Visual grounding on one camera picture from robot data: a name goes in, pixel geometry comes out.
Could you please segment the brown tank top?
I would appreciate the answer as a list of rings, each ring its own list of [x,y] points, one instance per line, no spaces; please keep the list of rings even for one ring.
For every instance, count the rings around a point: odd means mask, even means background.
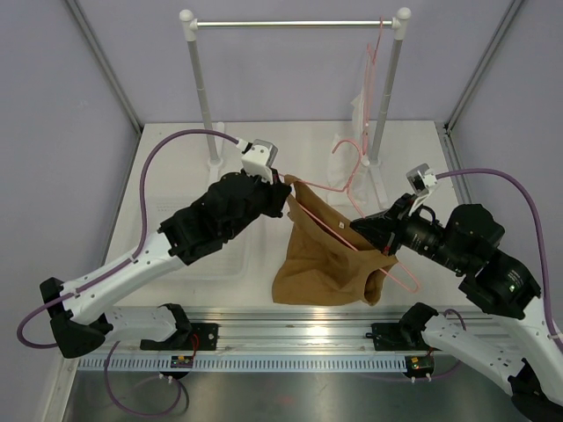
[[[342,306],[381,298],[386,274],[398,263],[350,229],[350,221],[293,175],[284,181],[293,222],[285,261],[274,277],[275,303]]]

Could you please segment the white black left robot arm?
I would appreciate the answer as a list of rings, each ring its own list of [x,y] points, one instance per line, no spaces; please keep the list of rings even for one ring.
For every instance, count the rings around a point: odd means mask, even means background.
[[[149,282],[219,252],[260,216],[282,217],[290,193],[279,178],[268,183],[231,172],[161,222],[139,249],[79,279],[43,281],[41,296],[62,356],[82,357],[107,341],[137,340],[143,350],[154,351],[194,346],[193,326],[180,305],[140,311],[115,304]]]

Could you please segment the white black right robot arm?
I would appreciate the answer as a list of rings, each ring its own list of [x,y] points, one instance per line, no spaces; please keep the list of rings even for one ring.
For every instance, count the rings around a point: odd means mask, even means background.
[[[445,225],[425,219],[414,195],[391,208],[351,222],[385,255],[406,247],[461,278],[459,289],[494,317],[517,353],[494,347],[458,329],[436,309],[417,302],[399,320],[401,342],[428,346],[462,361],[494,382],[530,421],[562,419],[562,352],[548,331],[544,290],[528,268],[500,250],[504,228],[480,205],[459,205]]]

